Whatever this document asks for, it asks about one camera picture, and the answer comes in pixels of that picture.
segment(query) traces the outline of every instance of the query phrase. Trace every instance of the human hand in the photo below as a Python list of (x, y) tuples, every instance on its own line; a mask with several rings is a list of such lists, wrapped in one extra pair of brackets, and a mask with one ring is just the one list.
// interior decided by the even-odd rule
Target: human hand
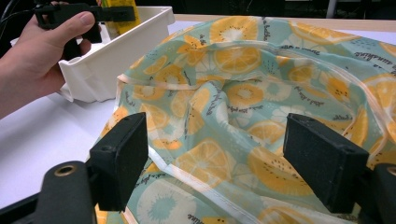
[[(64, 77), (58, 61), (64, 45), (93, 25), (91, 12), (81, 12), (49, 31), (38, 27), (35, 16), (30, 19), (18, 42), (0, 59), (0, 119), (62, 87)], [(86, 53), (91, 43), (84, 39), (80, 48)]]

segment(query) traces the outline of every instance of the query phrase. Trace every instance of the white bin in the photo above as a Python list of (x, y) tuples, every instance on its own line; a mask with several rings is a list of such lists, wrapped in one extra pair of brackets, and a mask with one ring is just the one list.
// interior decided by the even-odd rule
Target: white bin
[(110, 40), (102, 26), (103, 43), (93, 44), (92, 50), (70, 61), (59, 61), (66, 83), (59, 93), (73, 102), (104, 101), (115, 98), (117, 76), (133, 62), (157, 46), (175, 22), (171, 7), (137, 7), (141, 24)]

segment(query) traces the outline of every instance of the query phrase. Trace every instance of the lemon print tablecloth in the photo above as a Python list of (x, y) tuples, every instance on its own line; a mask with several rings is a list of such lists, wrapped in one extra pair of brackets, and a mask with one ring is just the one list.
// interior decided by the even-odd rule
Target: lemon print tablecloth
[(167, 37), (119, 76), (102, 135), (146, 112), (149, 157), (103, 223), (348, 223), (282, 157), (286, 116), (396, 163), (396, 47), (294, 21), (226, 17)]

